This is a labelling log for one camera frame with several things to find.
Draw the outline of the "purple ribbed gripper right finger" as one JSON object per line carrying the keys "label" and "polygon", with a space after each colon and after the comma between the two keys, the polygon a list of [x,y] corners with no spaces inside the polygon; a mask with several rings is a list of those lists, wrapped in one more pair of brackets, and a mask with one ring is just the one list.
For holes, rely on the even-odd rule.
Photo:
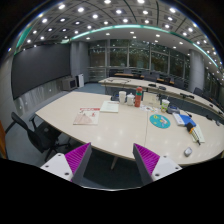
{"label": "purple ribbed gripper right finger", "polygon": [[181,170],[169,157],[159,156],[136,143],[133,144],[133,155],[144,185]]}

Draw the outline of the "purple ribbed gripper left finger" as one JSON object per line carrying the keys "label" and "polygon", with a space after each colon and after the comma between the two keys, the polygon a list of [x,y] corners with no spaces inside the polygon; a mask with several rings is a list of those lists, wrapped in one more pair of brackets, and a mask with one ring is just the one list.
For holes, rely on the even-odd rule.
{"label": "purple ribbed gripper left finger", "polygon": [[87,143],[66,154],[57,153],[42,165],[41,168],[79,185],[82,181],[91,153],[91,144]]}

